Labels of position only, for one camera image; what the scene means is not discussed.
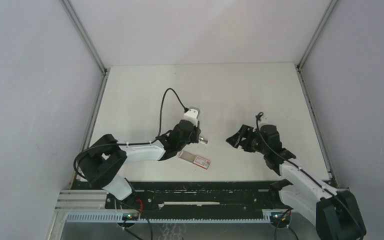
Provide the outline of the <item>red white staple box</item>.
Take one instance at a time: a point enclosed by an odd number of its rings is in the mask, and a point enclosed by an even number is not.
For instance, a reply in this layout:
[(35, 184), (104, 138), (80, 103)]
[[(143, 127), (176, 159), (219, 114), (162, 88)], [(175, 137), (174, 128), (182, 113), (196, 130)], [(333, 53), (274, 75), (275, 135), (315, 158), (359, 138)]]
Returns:
[(184, 150), (179, 152), (178, 157), (205, 170), (207, 170), (211, 164), (210, 160)]

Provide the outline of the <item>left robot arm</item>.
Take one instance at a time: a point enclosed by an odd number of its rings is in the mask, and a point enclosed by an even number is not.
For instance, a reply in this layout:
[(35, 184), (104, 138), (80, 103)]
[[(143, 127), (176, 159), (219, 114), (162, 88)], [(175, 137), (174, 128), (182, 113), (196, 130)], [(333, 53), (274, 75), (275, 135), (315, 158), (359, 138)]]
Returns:
[(91, 188), (105, 190), (123, 208), (129, 209), (135, 205), (137, 196), (129, 181), (119, 175), (121, 167), (171, 159), (185, 146), (197, 144), (200, 134), (200, 122), (185, 119), (150, 142), (119, 143), (112, 134), (105, 134), (74, 158), (73, 168)]

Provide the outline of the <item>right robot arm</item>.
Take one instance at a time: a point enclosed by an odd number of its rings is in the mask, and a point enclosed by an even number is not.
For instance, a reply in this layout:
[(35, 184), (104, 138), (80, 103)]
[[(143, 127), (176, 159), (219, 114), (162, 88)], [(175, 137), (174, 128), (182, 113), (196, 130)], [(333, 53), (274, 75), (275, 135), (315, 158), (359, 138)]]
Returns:
[(321, 240), (362, 240), (367, 230), (355, 196), (315, 176), (283, 147), (277, 127), (242, 125), (226, 142), (248, 153), (261, 153), (269, 169), (282, 179), (271, 184), (269, 203), (284, 205), (311, 222)]

